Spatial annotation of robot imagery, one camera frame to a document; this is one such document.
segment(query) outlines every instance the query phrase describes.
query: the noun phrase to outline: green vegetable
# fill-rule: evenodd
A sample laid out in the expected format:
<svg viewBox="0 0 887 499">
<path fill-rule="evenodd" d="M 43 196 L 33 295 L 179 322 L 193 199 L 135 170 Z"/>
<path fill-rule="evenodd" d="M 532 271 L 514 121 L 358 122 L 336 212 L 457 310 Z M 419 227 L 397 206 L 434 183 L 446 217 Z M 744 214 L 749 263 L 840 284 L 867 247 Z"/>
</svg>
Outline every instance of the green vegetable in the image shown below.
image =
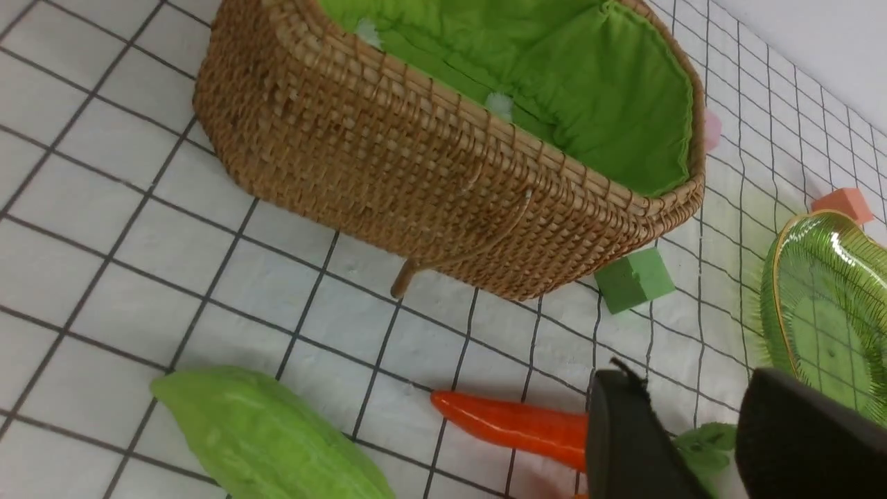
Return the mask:
<svg viewBox="0 0 887 499">
<path fill-rule="evenodd" d="M 234 367 L 179 371 L 151 392 L 237 499 L 394 498 L 368 457 L 273 378 Z"/>
<path fill-rule="evenodd" d="M 712 479 L 730 464 L 727 453 L 736 447 L 736 425 L 706 423 L 681 433 L 671 442 L 703 487 L 712 497 L 717 497 Z"/>
</svg>

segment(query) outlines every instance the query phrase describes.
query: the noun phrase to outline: basket rim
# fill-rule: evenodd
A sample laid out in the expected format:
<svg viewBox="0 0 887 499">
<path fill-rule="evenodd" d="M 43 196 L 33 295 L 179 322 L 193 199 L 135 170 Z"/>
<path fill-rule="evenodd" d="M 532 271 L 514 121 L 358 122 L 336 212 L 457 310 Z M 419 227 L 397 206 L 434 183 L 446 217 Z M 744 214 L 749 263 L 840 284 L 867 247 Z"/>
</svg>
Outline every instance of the basket rim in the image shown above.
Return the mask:
<svg viewBox="0 0 887 499">
<path fill-rule="evenodd" d="M 539 168 L 553 170 L 561 178 L 567 179 L 574 187 L 578 187 L 580 192 L 577 194 L 591 193 L 593 197 L 597 196 L 604 202 L 612 203 L 642 219 L 656 218 L 657 215 L 664 215 L 669 210 L 684 204 L 698 203 L 701 205 L 701 194 L 704 194 L 705 185 L 706 157 L 704 151 L 705 99 L 702 81 L 677 40 L 643 0 L 615 1 L 631 8 L 656 28 L 681 68 L 689 76 L 693 89 L 692 137 L 687 150 L 689 177 L 681 185 L 657 197 L 638 194 L 604 177 L 598 171 L 586 167 L 572 156 L 563 153 L 558 147 L 546 143 L 513 123 L 502 121 L 485 107 L 470 99 L 463 99 L 460 93 L 445 85 L 436 84 L 434 78 L 404 63 L 397 57 L 364 43 L 356 35 L 344 31 L 327 16 L 318 0 L 261 0 L 265 8 L 278 7 L 283 11 L 280 15 L 274 16 L 272 25 L 282 42 L 290 42 L 290 44 L 284 43 L 284 46 L 294 57 L 302 58 L 302 54 L 295 53 L 295 45 L 304 44 L 308 46 L 306 48 L 316 52 L 324 50 L 325 46 L 332 45 L 339 51 L 348 53 L 355 60 L 357 64 L 349 65 L 349 69 L 358 77 L 365 80 L 368 77 L 381 79 L 381 76 L 385 75 L 403 85 L 404 89 L 409 88 L 411 91 L 416 91 L 418 95 L 428 100 L 428 111 L 433 110 L 430 102 L 434 102 L 438 105 L 439 114 L 449 112 L 474 125 L 475 134 L 479 133 L 480 136 L 475 137 L 479 140 L 473 140 L 473 142 L 486 144 L 487 135 L 490 135 L 494 139 L 498 139 L 499 149 L 502 149 L 502 144 L 510 145 L 510 151 L 507 150 L 508 146 L 504 146 L 506 150 L 497 151 L 506 156 L 510 156 L 510 153 L 520 148 L 526 156 L 536 158 Z M 302 17 L 304 26 L 296 27 L 290 24 L 289 14 L 292 13 L 298 13 Z M 314 38 L 305 38 L 304 35 L 308 33 Z M 532 161 L 526 163 L 532 168 Z M 577 205 L 585 204 L 579 202 L 580 200 L 576 201 Z"/>
</svg>

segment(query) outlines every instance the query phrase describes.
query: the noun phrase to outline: green glass plate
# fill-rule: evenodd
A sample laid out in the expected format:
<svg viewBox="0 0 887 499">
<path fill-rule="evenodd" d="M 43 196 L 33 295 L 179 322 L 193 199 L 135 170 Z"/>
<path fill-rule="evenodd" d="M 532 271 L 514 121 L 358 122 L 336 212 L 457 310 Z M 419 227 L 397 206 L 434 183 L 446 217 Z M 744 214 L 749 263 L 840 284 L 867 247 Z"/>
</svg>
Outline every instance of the green glass plate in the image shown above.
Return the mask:
<svg viewBox="0 0 887 499">
<path fill-rule="evenodd" d="M 887 249 L 845 215 L 820 211 L 786 224 L 764 268 L 773 365 L 887 426 Z"/>
</svg>

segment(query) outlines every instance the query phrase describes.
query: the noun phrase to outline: orange foam cube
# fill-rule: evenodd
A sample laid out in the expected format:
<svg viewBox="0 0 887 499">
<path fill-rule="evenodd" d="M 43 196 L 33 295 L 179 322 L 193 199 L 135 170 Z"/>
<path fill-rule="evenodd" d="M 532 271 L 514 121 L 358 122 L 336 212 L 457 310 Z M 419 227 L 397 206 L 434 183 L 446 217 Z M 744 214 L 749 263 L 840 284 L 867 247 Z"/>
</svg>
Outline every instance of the orange foam cube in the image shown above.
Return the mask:
<svg viewBox="0 0 887 499">
<path fill-rule="evenodd" d="M 812 211 L 835 210 L 856 221 L 857 225 L 872 221 L 875 215 L 868 207 L 866 198 L 855 187 L 844 187 L 834 193 L 822 196 L 813 202 Z"/>
</svg>

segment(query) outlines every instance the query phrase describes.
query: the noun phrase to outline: white wall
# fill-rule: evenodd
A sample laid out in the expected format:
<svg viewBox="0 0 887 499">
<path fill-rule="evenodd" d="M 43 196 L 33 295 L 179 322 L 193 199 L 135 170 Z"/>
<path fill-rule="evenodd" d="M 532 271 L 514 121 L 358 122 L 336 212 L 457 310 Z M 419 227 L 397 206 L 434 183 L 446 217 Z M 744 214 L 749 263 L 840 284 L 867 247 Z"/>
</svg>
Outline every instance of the white wall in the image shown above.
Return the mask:
<svg viewBox="0 0 887 499">
<path fill-rule="evenodd" d="M 715 1 L 877 129 L 887 131 L 887 2 Z"/>
</svg>

